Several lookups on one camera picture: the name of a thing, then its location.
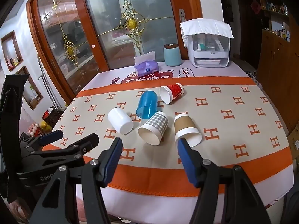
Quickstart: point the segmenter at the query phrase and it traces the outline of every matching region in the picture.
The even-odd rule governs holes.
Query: light blue jar
[[[167,66],[179,66],[182,64],[182,58],[178,44],[164,45],[164,60]]]

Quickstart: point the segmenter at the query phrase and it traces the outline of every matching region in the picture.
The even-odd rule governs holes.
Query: orange border
[[[120,92],[133,89],[154,88],[180,83],[183,86],[190,85],[255,85],[250,77],[185,77],[165,78],[159,80],[135,81],[121,84],[113,84],[104,87],[84,90],[78,93],[76,98],[92,96],[95,94]]]
[[[60,149],[57,146],[47,145],[43,150]],[[92,158],[84,156],[85,162]],[[248,174],[253,184],[261,182],[292,164],[289,147],[278,152],[254,160],[242,162],[240,165]],[[199,189],[189,183],[183,169],[161,169],[150,167],[133,167],[118,164],[110,187],[147,195],[168,197],[194,197],[198,196]],[[219,188],[224,193],[224,185]]]

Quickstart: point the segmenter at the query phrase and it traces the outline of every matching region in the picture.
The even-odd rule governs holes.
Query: purple tissue package
[[[138,77],[142,77],[154,72],[159,71],[158,63],[151,60],[151,61],[144,61],[141,62],[139,65],[134,65],[134,69],[136,72],[136,75]]]

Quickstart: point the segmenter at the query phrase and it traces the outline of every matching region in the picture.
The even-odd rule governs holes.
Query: dark doorway
[[[240,59],[257,69],[262,44],[262,23],[260,15],[256,15],[251,7],[253,1],[238,0],[241,22]]]

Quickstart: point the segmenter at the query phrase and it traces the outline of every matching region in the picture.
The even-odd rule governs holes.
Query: translucent blue plastic cup
[[[157,112],[157,106],[157,94],[153,91],[146,91],[140,97],[136,114],[142,119],[150,119]]]

